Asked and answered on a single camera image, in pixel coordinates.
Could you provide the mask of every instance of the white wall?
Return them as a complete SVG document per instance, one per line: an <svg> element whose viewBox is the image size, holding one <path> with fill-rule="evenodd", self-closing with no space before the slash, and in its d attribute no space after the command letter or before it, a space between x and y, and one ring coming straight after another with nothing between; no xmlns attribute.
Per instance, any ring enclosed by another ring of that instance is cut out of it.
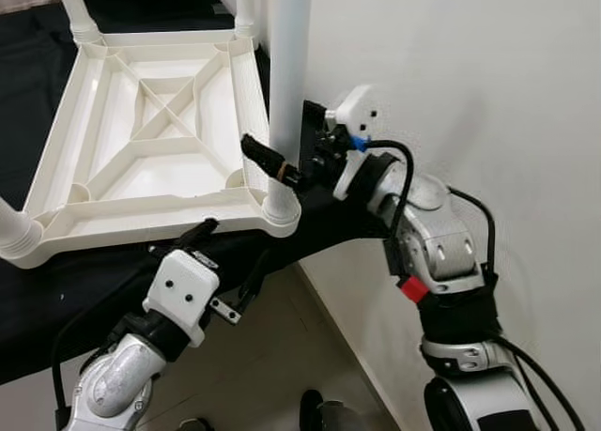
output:
<svg viewBox="0 0 601 431"><path fill-rule="evenodd" d="M313 0L306 87L328 103L388 83L386 136L491 206L501 322L588 429L601 426L598 10L599 0ZM461 212L481 237L478 216ZM429 429L417 314L394 291L379 243L302 265L399 424Z"/></svg>

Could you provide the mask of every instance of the white pipe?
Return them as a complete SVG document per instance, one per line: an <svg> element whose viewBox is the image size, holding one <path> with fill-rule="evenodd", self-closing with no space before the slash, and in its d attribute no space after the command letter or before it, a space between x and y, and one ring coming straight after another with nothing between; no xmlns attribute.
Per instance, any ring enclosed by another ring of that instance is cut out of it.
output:
<svg viewBox="0 0 601 431"><path fill-rule="evenodd" d="M90 17L84 0L61 0L69 15L71 32L76 43L93 43L102 38L96 23Z"/></svg>
<svg viewBox="0 0 601 431"><path fill-rule="evenodd" d="M237 38L253 38L254 33L254 0L236 0L236 20L234 21Z"/></svg>
<svg viewBox="0 0 601 431"><path fill-rule="evenodd" d="M271 6L270 147L298 166L311 0L271 0ZM264 211L276 223L291 223L300 206L289 188L273 180Z"/></svg>
<svg viewBox="0 0 601 431"><path fill-rule="evenodd" d="M40 239L41 224L0 197L0 257L23 257L38 247Z"/></svg>

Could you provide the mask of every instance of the floor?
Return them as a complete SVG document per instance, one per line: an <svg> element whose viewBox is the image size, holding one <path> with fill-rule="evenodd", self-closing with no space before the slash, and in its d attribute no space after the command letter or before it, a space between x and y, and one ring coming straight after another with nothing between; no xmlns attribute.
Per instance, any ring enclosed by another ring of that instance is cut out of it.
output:
<svg viewBox="0 0 601 431"><path fill-rule="evenodd" d="M187 349L155 383L140 431L173 431L204 416L217 431L297 431L307 388L344 401L368 429L397 429L353 356L293 269L273 274L236 327L214 318L207 339ZM84 357L64 364L67 392ZM0 386L3 429L54 429L49 371Z"/></svg>

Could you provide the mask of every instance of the black shoe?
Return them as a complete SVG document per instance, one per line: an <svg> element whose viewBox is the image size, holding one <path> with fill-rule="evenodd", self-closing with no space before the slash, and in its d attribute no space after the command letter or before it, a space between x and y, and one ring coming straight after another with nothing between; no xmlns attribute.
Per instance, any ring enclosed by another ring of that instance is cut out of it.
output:
<svg viewBox="0 0 601 431"><path fill-rule="evenodd" d="M206 419L189 419L179 424L177 431L215 431Z"/></svg>
<svg viewBox="0 0 601 431"><path fill-rule="evenodd" d="M321 412L319 406L323 403L323 396L318 391L307 391L300 400L300 431L321 431Z"/></svg>

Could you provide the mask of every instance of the black cloth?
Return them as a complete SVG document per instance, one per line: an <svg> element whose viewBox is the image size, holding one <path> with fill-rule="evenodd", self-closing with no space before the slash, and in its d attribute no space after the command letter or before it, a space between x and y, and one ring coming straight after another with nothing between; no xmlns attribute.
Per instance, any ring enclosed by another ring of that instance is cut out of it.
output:
<svg viewBox="0 0 601 431"><path fill-rule="evenodd" d="M231 28L233 18L216 15L218 0L86 0L102 32ZM39 156L76 55L69 22L60 5L0 16L0 194L23 206ZM257 52L269 97L269 60ZM323 109L305 106L301 158L311 157ZM260 231L219 234L199 249L224 268L221 290L240 285L256 259L271 248L265 272L357 237L381 237L381 225L362 209L337 203L315 189L303 201L299 230L288 239ZM50 363L54 336L75 314L115 288L140 265L146 270L69 336L63 360L98 346L126 312L141 312L156 261L145 244L58 254L43 266L21 270L0 260L0 383Z"/></svg>

